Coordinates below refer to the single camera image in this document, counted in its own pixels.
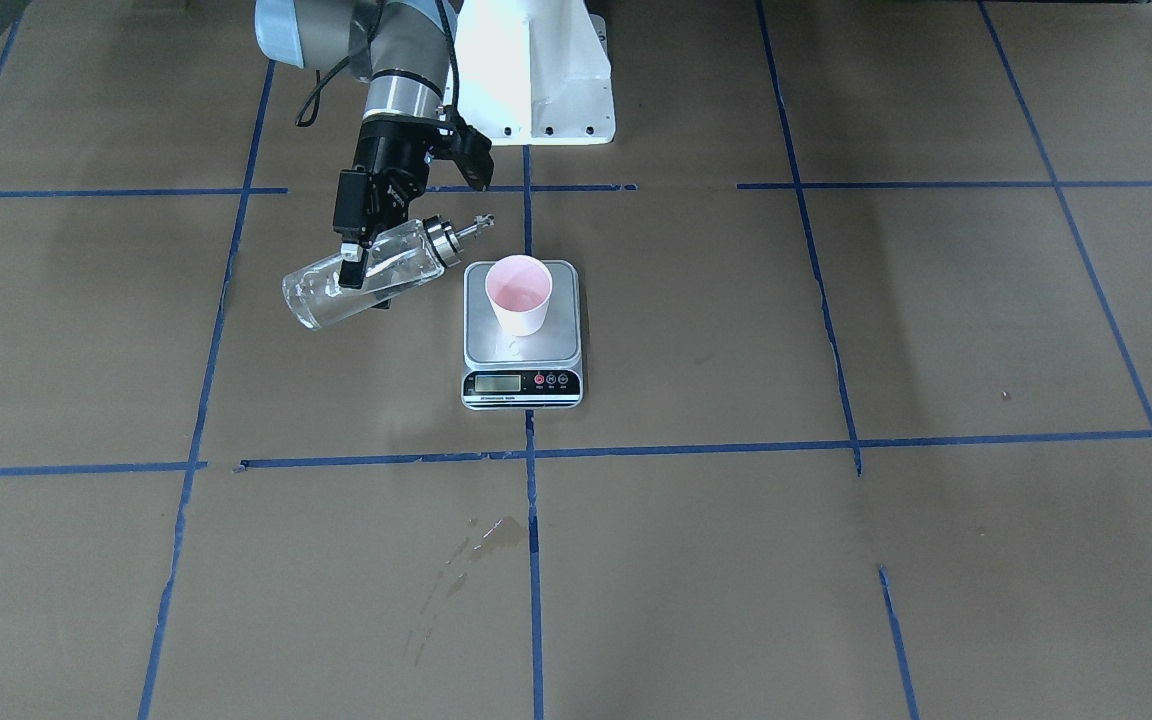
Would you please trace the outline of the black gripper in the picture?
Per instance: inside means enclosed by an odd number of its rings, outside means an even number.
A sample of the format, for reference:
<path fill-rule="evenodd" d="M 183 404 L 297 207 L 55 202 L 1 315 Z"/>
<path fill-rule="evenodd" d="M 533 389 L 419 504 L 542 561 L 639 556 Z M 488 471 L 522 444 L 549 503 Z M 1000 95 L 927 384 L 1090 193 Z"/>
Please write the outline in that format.
<path fill-rule="evenodd" d="M 353 167 L 338 177 L 333 229 L 340 237 L 338 283 L 361 290 L 369 236 L 410 219 L 410 204 L 429 187 L 435 131 L 442 119 L 371 115 L 361 126 Z"/>

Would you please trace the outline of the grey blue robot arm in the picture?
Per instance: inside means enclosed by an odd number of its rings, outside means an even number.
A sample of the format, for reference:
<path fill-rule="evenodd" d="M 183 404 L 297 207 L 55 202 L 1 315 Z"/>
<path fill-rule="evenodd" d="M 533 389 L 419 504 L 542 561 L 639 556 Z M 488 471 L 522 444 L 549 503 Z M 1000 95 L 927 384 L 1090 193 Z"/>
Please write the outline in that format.
<path fill-rule="evenodd" d="M 61 41 L 26 71 L 44 85 L 0 129 L 17 132 L 8 147 L 20 161 L 35 165 L 41 152 L 76 165 L 99 128 L 141 120 L 124 158 L 147 160 L 150 129 L 185 105 L 179 92 L 198 91 L 198 118 L 214 108 L 218 85 L 206 74 L 237 46 L 237 20 L 251 13 L 271 61 L 316 70 L 319 88 L 342 71 L 369 85 L 333 219 L 344 252 L 340 281 L 357 290 L 366 251 L 424 195 L 430 160 L 456 162 L 475 188 L 492 179 L 492 143 L 444 91 L 457 74 L 458 9 L 457 1 L 0 1 L 0 38 L 31 24 Z"/>

